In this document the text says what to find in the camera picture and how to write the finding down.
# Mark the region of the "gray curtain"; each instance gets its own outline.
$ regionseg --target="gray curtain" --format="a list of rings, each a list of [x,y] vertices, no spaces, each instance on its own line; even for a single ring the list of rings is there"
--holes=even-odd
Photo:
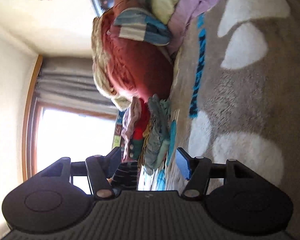
[[[93,81],[92,59],[44,57],[35,93],[39,101],[76,109],[116,114],[110,99]]]

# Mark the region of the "ceiling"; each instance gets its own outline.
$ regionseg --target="ceiling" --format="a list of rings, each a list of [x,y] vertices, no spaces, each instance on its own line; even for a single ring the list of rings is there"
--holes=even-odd
[[[0,0],[0,26],[37,53],[91,57],[90,0]]]

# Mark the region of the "white pattern on rug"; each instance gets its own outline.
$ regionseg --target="white pattern on rug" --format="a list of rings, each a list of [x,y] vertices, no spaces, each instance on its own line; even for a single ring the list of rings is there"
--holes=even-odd
[[[276,186],[282,179],[281,150],[258,134],[231,132],[220,135],[213,144],[212,154],[215,163],[236,159]]]
[[[264,35],[252,23],[239,26],[231,37],[222,68],[239,69],[262,59],[268,51]]]
[[[188,154],[191,157],[202,156],[208,148],[211,135],[211,122],[204,111],[192,121],[191,133],[188,143]]]
[[[218,37],[223,37],[237,23],[259,18],[287,18],[290,7],[286,0],[228,0],[218,27]]]

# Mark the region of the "green cloth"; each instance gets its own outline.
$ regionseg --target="green cloth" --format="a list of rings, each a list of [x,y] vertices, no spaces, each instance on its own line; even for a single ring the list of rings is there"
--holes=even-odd
[[[132,139],[132,140],[130,140],[130,146],[133,145],[133,149],[132,150],[129,149],[130,158],[132,158],[136,161],[139,159],[139,156],[142,152],[143,141],[144,141],[144,139],[141,139],[141,140]]]
[[[167,155],[168,150],[169,150],[169,145],[170,145],[170,139],[164,139],[162,141],[160,149],[159,149],[159,153],[158,153],[158,156],[157,156],[157,160],[155,161],[155,164],[153,166],[154,170],[159,168],[159,166],[162,163],[163,159]]]

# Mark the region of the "folded clothes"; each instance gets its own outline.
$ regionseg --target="folded clothes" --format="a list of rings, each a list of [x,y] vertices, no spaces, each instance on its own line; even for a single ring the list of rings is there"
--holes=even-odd
[[[110,55],[103,47],[102,40],[106,33],[102,32],[102,23],[107,14],[111,14],[111,10],[105,12],[100,18],[95,18],[93,20],[93,30],[91,35],[93,78],[100,94],[110,98],[115,106],[120,111],[123,111],[130,105],[130,101],[115,90],[109,81],[106,68]]]
[[[152,119],[150,118],[148,125],[142,134],[144,141],[143,141],[142,151],[141,151],[141,154],[138,159],[138,167],[141,167],[142,165],[145,164],[144,153],[146,151],[146,146],[149,142],[149,136],[150,136],[151,130],[152,130]]]
[[[146,41],[157,46],[167,45],[171,36],[167,26],[143,8],[128,8],[121,12],[110,33],[114,37]]]
[[[120,38],[111,33],[115,18],[128,6],[124,2],[129,5],[128,1],[121,1],[119,6],[115,4],[103,14],[102,44],[108,56],[106,74],[109,82],[118,94],[130,100],[137,96],[147,102],[154,94],[167,99],[173,67],[164,54],[149,42]]]
[[[218,0],[179,0],[168,22],[172,34],[171,41],[167,45],[170,55],[180,48],[190,21],[209,10],[217,2]]]
[[[131,159],[135,161],[139,159],[139,156],[142,152],[143,142],[144,142],[143,138],[141,140],[135,140],[135,139],[130,140],[129,157]]]
[[[155,161],[154,166],[153,166],[154,170],[159,168],[162,161],[166,157],[166,155],[168,153],[168,150],[169,150],[169,145],[170,145],[170,139],[169,138],[166,138],[162,141],[162,144],[160,146],[159,153],[158,153],[158,156],[157,156],[157,160]]]
[[[141,116],[139,120],[136,122],[134,132],[132,138],[135,140],[143,139],[143,132],[146,130],[149,120],[150,120],[150,112],[148,108],[148,104],[145,103],[142,99],[139,99],[141,103]]]
[[[141,101],[139,98],[132,98],[131,105],[124,113],[122,118],[121,136],[125,140],[122,162],[129,161],[130,139],[133,135],[136,122],[140,119],[142,112]]]
[[[148,175],[153,174],[154,164],[164,139],[169,138],[168,116],[169,103],[161,102],[157,95],[148,100],[148,107],[153,118],[153,126],[149,135],[149,142],[144,152],[144,169]]]

